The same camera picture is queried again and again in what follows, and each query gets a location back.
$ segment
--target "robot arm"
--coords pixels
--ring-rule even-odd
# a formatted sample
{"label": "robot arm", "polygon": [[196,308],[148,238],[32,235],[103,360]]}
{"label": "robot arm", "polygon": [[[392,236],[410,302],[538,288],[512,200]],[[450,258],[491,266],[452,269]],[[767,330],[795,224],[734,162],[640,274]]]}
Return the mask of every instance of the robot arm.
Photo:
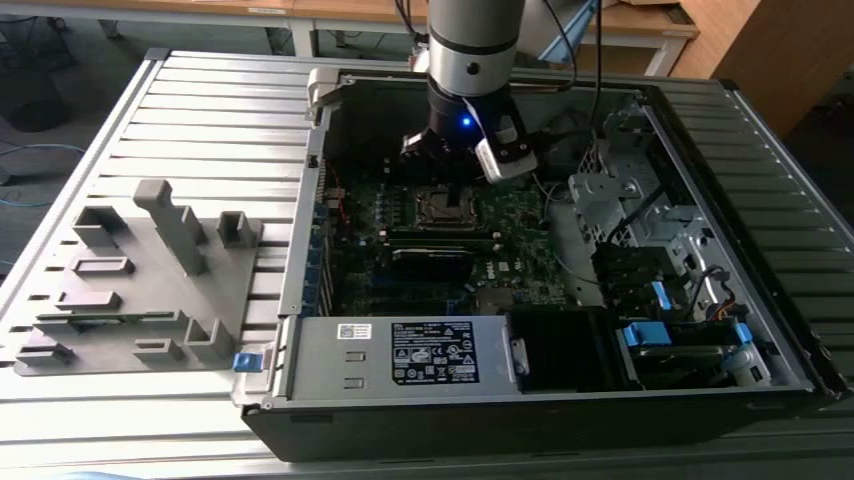
{"label": "robot arm", "polygon": [[418,142],[446,153],[474,149],[490,183],[536,168],[507,84],[523,11],[524,0],[430,2],[430,118]]}
{"label": "robot arm", "polygon": [[[567,48],[580,43],[596,9],[596,0],[551,0],[550,4],[543,0],[430,1],[430,118],[427,128],[407,140],[404,154],[426,151],[446,164],[451,177],[455,157],[471,158],[471,152],[490,183],[536,168],[532,146],[540,138],[532,137],[539,132],[526,131],[507,83],[516,45],[544,60],[572,58]],[[558,16],[566,21],[563,41],[543,29],[552,20],[562,23]]]}

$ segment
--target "circuit board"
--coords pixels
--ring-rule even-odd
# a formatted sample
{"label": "circuit board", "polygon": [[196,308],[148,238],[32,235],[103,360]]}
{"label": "circuit board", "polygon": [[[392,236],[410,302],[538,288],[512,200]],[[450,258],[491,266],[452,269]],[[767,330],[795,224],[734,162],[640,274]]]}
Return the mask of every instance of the circuit board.
{"label": "circuit board", "polygon": [[[336,314],[488,315],[511,304],[567,303],[536,185],[519,181],[466,187],[448,208],[443,187],[394,185],[363,172],[347,178],[328,204],[337,216]],[[395,249],[395,234],[410,248]],[[391,278],[383,255],[424,248],[459,254],[456,263],[471,262],[464,278]]]}

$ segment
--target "power supply label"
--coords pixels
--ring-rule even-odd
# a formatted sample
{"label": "power supply label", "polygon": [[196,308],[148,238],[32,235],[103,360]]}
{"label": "power supply label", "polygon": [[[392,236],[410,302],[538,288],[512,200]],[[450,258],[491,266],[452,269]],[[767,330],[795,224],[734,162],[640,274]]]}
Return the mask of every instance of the power supply label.
{"label": "power supply label", "polygon": [[391,363],[398,385],[478,383],[471,322],[392,323]]}

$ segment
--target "slotted metal surface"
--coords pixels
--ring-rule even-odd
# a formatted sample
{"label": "slotted metal surface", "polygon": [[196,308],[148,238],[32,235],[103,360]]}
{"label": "slotted metal surface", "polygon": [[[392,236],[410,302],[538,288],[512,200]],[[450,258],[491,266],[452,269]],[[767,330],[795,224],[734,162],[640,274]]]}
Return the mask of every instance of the slotted metal surface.
{"label": "slotted metal surface", "polygon": [[[244,210],[265,222],[243,341],[272,339],[309,128],[303,94],[308,72],[319,65],[406,69],[384,62],[195,52],[172,52],[165,61],[144,63],[0,291],[3,304],[15,299],[0,307],[0,477],[100,471],[173,478],[375,478],[420,471],[447,478],[735,460],[759,465],[768,459],[851,455],[854,420],[837,417],[853,407],[841,404],[822,412],[825,418],[766,422],[699,446],[563,457],[293,465],[275,459],[240,421],[229,401],[231,372],[17,377],[8,362],[29,335],[33,313],[51,308],[48,286],[73,252],[73,245],[63,245],[76,241],[69,221],[84,205],[111,204],[123,214],[141,216],[128,190],[140,178],[168,177],[179,204],[191,205],[199,217]],[[854,281],[847,273],[854,257],[823,202],[732,92],[714,82],[652,81],[722,177],[798,308],[841,370],[854,375]],[[734,471],[740,473],[744,464]],[[41,469],[17,470],[25,466]],[[720,471],[706,474],[691,467],[698,478],[720,478]],[[632,476],[671,477],[683,470],[643,472]]]}

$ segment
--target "gray cylinder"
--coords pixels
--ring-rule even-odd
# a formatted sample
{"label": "gray cylinder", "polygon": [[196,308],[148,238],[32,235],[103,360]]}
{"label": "gray cylinder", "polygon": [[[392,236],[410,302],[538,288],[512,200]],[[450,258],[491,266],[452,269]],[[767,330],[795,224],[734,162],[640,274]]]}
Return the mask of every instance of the gray cylinder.
{"label": "gray cylinder", "polygon": [[431,0],[431,34],[470,47],[515,43],[524,0]]}
{"label": "gray cylinder", "polygon": [[507,83],[515,60],[524,0],[431,0],[430,75],[464,97]]}

